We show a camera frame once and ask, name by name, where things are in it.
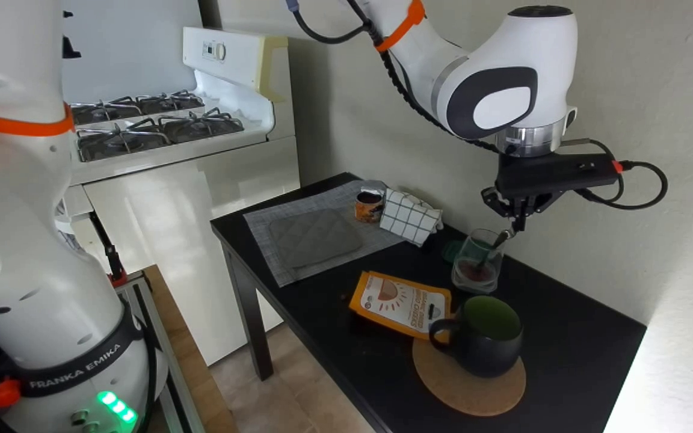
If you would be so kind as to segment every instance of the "orange band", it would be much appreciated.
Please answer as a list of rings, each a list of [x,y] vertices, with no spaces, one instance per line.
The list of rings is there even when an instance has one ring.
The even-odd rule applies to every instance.
[[[376,47],[376,50],[378,50],[378,52],[385,52],[394,47],[412,27],[420,25],[426,15],[427,12],[424,11],[424,4],[421,3],[421,0],[411,0],[410,6],[408,6],[408,16],[402,20],[399,27],[397,27],[391,35],[384,39],[384,42],[382,42],[380,46]]]
[[[74,119],[71,107],[66,107],[66,117],[57,123],[30,123],[30,121],[10,120],[0,118],[0,134],[26,135],[27,137],[54,137],[74,130]]]

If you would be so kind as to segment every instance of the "cork coaster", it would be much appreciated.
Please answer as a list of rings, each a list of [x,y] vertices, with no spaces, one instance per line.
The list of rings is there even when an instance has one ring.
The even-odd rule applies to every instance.
[[[440,401],[470,416],[498,416],[514,408],[526,391],[526,370],[518,358],[498,378],[478,378],[430,342],[413,339],[413,364],[421,381]]]

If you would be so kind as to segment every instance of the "glass cup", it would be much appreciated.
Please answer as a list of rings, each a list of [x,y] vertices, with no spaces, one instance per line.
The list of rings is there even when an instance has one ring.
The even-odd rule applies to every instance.
[[[498,237],[498,233],[485,229],[470,233],[454,260],[451,271],[454,286],[475,294],[489,294],[496,290],[504,258],[504,244],[496,249],[491,247]]]

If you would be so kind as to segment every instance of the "white wall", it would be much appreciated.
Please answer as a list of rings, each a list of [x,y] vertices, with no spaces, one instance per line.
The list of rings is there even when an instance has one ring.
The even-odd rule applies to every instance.
[[[223,25],[303,38],[284,0],[218,0]],[[432,23],[474,49],[520,0],[435,0]],[[594,137],[620,159],[660,165],[668,199],[622,212],[566,195],[509,253],[649,324],[608,431],[693,431],[693,2],[568,0],[579,54],[569,138]],[[357,26],[337,0],[301,0],[311,26],[336,35]],[[436,131],[404,105],[368,36],[336,47],[291,42],[302,181],[341,171],[417,192],[460,230],[505,227],[479,199],[496,157]],[[626,200],[658,183],[627,174]]]

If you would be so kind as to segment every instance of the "black mug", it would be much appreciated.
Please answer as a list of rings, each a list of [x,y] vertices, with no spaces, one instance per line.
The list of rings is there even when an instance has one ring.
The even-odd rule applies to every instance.
[[[435,339],[437,333],[446,330],[451,332],[448,345]],[[491,296],[475,296],[459,308],[455,319],[432,323],[430,342],[473,375],[495,378],[517,362],[523,345],[523,325],[505,302]]]

